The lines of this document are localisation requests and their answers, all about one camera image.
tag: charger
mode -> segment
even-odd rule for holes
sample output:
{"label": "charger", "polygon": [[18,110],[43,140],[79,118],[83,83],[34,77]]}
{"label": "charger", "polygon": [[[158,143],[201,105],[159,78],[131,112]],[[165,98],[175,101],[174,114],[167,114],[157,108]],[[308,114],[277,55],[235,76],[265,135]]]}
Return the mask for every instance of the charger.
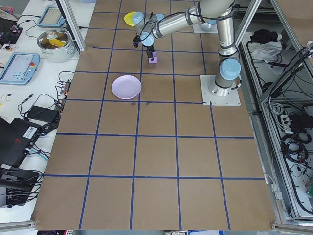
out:
{"label": "charger", "polygon": [[27,117],[47,123],[55,123],[60,117],[60,111],[33,105],[27,112]]}

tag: white table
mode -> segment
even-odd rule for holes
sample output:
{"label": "white table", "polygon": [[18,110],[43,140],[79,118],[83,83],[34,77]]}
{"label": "white table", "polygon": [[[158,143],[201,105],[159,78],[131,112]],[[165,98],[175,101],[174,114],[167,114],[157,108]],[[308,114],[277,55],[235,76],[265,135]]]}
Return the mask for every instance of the white table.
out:
{"label": "white table", "polygon": [[[55,5],[54,2],[45,1],[45,0],[30,0],[28,6],[24,10],[23,14],[31,14],[40,16],[44,12],[47,6]],[[78,0],[71,0],[72,10],[79,26],[88,27],[95,3],[83,3]],[[36,22],[38,18],[24,16],[19,20],[20,22],[26,21],[28,19],[34,19]],[[26,99],[29,95],[34,94],[24,105],[23,110],[27,110],[33,102],[36,100],[40,94],[48,94],[56,98],[55,85],[57,85],[58,74],[61,71],[75,71],[75,68],[78,63],[79,53],[76,54],[63,63],[52,63],[48,61],[42,54],[41,50],[37,46],[37,39],[26,36],[26,30],[34,25],[33,21],[25,22],[21,25],[24,28],[21,36],[19,37],[16,44],[12,44],[12,51],[8,52],[6,50],[0,50],[0,63],[5,63],[9,60],[13,52],[27,52],[27,53],[38,53],[40,54],[40,63],[38,65],[37,71],[35,72],[32,80],[24,86],[19,85],[4,85],[0,84],[0,116],[5,119],[7,122],[11,122],[14,118],[22,118],[17,109],[17,106]],[[27,34],[31,36],[38,37],[41,33],[49,31],[48,28],[39,28],[35,27],[30,29]],[[85,38],[87,29],[81,29],[81,32]],[[72,78],[72,73],[63,73],[61,79],[67,81],[69,78]],[[10,93],[11,96],[6,96],[1,98],[4,94]],[[52,99],[47,96],[41,97],[36,105],[42,107],[49,107],[51,105]],[[55,138],[56,130],[52,131],[44,137],[40,137],[36,145],[41,148],[43,151],[51,151],[53,141]],[[27,170],[39,170],[44,172],[47,161],[41,158],[40,156],[32,155],[27,156],[23,163],[21,164],[21,169]],[[0,209],[0,223],[7,222],[20,222],[27,221],[30,219],[33,212],[36,200],[26,203],[24,206],[13,206],[10,208],[1,208]]]}

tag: pot lid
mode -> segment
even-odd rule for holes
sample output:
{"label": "pot lid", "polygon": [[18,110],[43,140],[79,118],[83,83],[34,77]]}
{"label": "pot lid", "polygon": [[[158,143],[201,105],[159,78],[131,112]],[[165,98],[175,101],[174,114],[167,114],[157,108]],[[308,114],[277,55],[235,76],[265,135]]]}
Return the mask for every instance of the pot lid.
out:
{"label": "pot lid", "polygon": [[43,49],[57,49],[66,45],[69,40],[69,34],[65,30],[52,30],[41,34],[37,44]]}

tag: electronic device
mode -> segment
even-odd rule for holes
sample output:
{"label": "electronic device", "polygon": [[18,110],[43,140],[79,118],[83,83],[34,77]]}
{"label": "electronic device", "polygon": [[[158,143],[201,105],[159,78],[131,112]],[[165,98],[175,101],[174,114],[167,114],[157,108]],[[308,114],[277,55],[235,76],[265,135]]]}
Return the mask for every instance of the electronic device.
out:
{"label": "electronic device", "polygon": [[47,7],[38,20],[37,26],[41,28],[61,28],[64,19],[58,7]]}
{"label": "electronic device", "polygon": [[16,168],[0,168],[0,208],[23,205],[29,199],[39,173]]}
{"label": "electronic device", "polygon": [[0,118],[0,164],[19,167],[41,131],[40,125],[20,118],[11,124]]}
{"label": "electronic device", "polygon": [[0,83],[27,84],[32,79],[39,61],[39,54],[14,52],[0,74]]}
{"label": "electronic device", "polygon": [[33,105],[27,112],[27,118],[52,123],[58,120],[60,117],[59,110],[52,110],[48,108],[39,107]]}
{"label": "electronic device", "polygon": [[73,230],[38,230],[37,235],[73,235]]}

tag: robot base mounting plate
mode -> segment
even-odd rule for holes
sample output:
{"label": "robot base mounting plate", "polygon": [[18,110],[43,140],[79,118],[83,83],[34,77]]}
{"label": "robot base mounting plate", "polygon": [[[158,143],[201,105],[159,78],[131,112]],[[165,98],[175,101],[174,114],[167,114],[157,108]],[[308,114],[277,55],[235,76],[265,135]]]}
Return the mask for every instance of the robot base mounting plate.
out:
{"label": "robot base mounting plate", "polygon": [[219,97],[213,95],[209,91],[209,84],[215,79],[215,75],[200,75],[200,84],[202,92],[203,105],[213,105],[213,106],[240,106],[240,100],[238,91],[231,90],[228,96]]}

